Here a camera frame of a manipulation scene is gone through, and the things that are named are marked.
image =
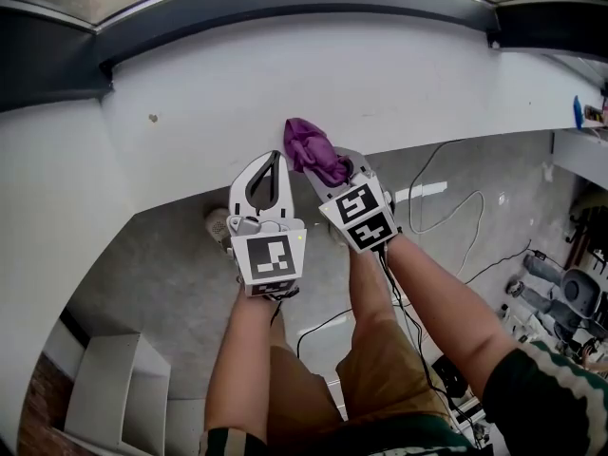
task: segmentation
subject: white cable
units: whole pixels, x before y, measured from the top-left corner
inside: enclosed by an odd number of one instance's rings
[[[429,226],[428,228],[425,228],[423,230],[416,230],[416,228],[414,228],[413,225],[413,221],[411,219],[411,191],[414,187],[414,184],[416,183],[416,181],[418,181],[418,179],[423,175],[423,173],[427,170],[427,167],[430,165],[430,163],[432,162],[433,158],[435,157],[435,155],[437,154],[437,152],[439,152],[443,147],[445,147],[446,145],[448,145],[449,143],[457,143],[457,142],[461,142],[461,141],[451,141],[451,142],[445,142],[440,144],[434,151],[432,154],[430,154],[430,157],[427,160],[427,163],[425,164],[425,166],[421,169],[421,171],[418,173],[418,175],[414,178],[414,180],[411,182],[411,185],[409,187],[409,191],[408,191],[408,209],[409,209],[409,229],[416,235],[423,235],[424,233],[428,233],[432,230],[434,230],[435,228],[441,226],[442,224],[446,223],[446,221],[448,221],[449,219],[451,219],[456,213],[458,213],[458,211],[460,210],[460,208],[462,208],[465,203],[470,200],[471,198],[473,198],[475,195],[479,195],[480,198],[482,199],[482,211],[479,214],[479,218],[477,219],[477,228],[475,230],[475,237],[473,237],[473,241],[471,241],[471,244],[468,246],[468,249],[466,250],[465,253],[465,257],[463,258],[463,263],[461,263],[460,265],[460,269],[458,269],[458,272],[456,273],[456,276],[459,276],[460,273],[463,271],[466,261],[468,259],[468,254],[470,253],[470,251],[473,249],[473,245],[475,245],[475,242],[477,241],[477,238],[479,237],[479,231],[481,228],[481,224],[482,224],[482,216],[484,215],[484,211],[485,211],[485,197],[484,194],[479,191],[473,191],[471,194],[469,194],[465,200],[463,200],[458,206],[456,206],[452,212],[447,215],[445,218],[441,219],[440,221],[438,221],[437,223],[435,223],[432,226]]]

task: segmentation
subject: khaki shorts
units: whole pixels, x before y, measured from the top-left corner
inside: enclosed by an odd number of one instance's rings
[[[433,385],[443,388],[431,370]],[[344,422],[325,379],[292,351],[271,349],[268,443],[276,454],[297,453],[343,426],[404,414],[433,414],[450,422],[420,361],[396,321],[382,321],[357,340],[336,367],[349,421]]]

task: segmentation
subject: hand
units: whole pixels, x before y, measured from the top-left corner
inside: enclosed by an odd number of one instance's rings
[[[590,347],[590,346],[585,347],[585,349],[582,351],[582,355],[580,356],[581,364],[585,368],[588,368],[589,356],[591,356],[591,350],[592,350],[592,347]]]

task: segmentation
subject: blue object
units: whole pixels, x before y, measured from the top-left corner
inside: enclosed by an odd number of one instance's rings
[[[574,97],[574,121],[577,124],[577,129],[582,130],[582,108],[580,106],[579,95]]]

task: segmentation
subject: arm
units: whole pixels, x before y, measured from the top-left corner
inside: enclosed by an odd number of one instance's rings
[[[403,235],[389,243],[389,267],[439,349],[479,399],[485,383],[517,343],[477,294]]]
[[[589,361],[590,356],[591,356],[591,347],[588,346],[582,351],[582,365],[586,369],[588,369],[589,371],[594,371],[595,373],[602,373],[603,371],[608,371],[608,362]]]
[[[205,403],[205,431],[236,428],[266,442],[270,320],[275,305],[241,290],[230,315]]]

